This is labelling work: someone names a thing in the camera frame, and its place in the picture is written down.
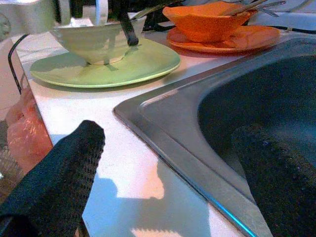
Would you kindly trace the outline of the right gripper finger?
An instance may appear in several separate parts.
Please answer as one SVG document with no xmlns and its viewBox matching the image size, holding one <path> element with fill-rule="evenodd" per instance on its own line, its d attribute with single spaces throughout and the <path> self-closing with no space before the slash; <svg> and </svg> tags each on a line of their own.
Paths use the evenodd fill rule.
<svg viewBox="0 0 316 237">
<path fill-rule="evenodd" d="M 104 130 L 84 120 L 17 184 L 0 206 L 2 237 L 73 237 L 105 145 Z"/>
</svg>

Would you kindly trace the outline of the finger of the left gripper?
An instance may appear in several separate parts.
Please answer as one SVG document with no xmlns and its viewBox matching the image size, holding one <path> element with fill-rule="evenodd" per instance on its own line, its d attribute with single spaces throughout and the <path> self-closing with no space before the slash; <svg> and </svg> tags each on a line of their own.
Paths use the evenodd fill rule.
<svg viewBox="0 0 316 237">
<path fill-rule="evenodd" d="M 137 46 L 139 43 L 139 40 L 135 34 L 133 25 L 125 9 L 121 10 L 119 14 L 119 21 L 122 26 L 123 32 L 125 34 L 125 37 L 127 39 L 128 46 Z"/>
</svg>

